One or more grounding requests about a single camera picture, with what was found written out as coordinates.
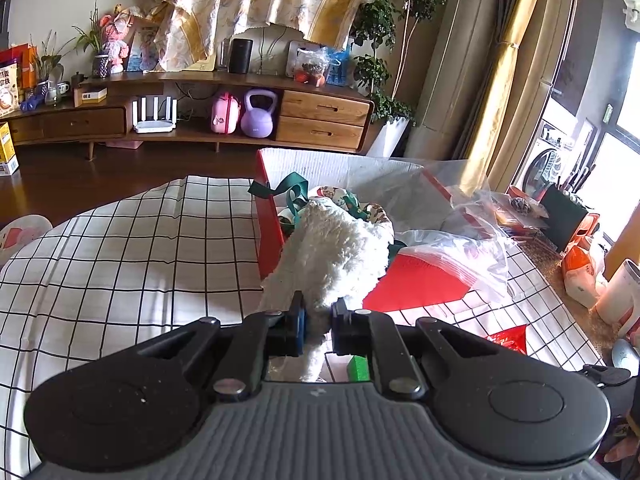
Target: blue basket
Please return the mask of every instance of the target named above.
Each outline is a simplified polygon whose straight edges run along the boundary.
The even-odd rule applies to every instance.
[[[331,54],[332,64],[329,65],[329,72],[326,76],[326,82],[329,85],[346,86],[347,85],[347,69],[349,66],[349,54],[351,53],[351,45],[340,52]]]

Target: white tumbler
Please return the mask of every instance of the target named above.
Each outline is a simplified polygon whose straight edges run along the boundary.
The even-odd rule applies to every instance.
[[[595,309],[605,323],[622,323],[618,337],[633,328],[640,319],[640,269],[635,263],[625,260],[620,265]]]

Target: white plant pot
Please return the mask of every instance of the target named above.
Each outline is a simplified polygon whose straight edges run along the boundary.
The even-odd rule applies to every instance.
[[[376,140],[373,141],[373,144],[369,148],[367,156],[389,158],[398,145],[398,141],[400,141],[400,137],[402,137],[402,133],[407,124],[409,124],[409,119],[400,118],[382,126]]]

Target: potted plant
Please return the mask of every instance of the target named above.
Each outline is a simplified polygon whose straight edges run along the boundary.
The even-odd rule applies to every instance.
[[[350,36],[354,44],[362,46],[371,42],[372,54],[354,58],[356,66],[353,76],[357,85],[366,90],[375,110],[372,121],[385,121],[367,155],[391,156],[409,122],[414,122],[412,108],[396,99],[398,85],[406,64],[406,53],[411,36],[421,20],[430,20],[435,9],[445,0],[404,0],[402,11],[398,11],[390,0],[366,0],[358,8],[351,25]],[[385,44],[393,48],[396,43],[396,16],[402,16],[402,41],[400,63],[390,96],[382,87],[391,78],[386,62],[377,56],[377,49]]]
[[[92,60],[92,75],[94,77],[107,77],[109,73],[109,55],[104,53],[104,41],[102,37],[102,27],[100,26],[100,17],[98,17],[98,1],[94,3],[94,10],[89,15],[89,30],[74,25],[74,29],[78,33],[76,39],[76,50],[82,48],[86,52],[88,48],[94,53]]]
[[[60,80],[64,75],[65,69],[60,64],[60,60],[71,52],[71,49],[65,52],[64,49],[73,39],[65,41],[60,48],[56,49],[57,36],[56,32],[50,30],[47,39],[36,48],[35,64],[38,80],[36,94],[39,92],[45,96],[49,90],[49,79],[54,77],[56,80]]]

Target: floral curtain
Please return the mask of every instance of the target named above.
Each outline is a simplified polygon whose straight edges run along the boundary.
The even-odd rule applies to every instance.
[[[159,66],[182,70],[215,53],[224,38],[271,23],[341,46],[360,0],[157,0]]]

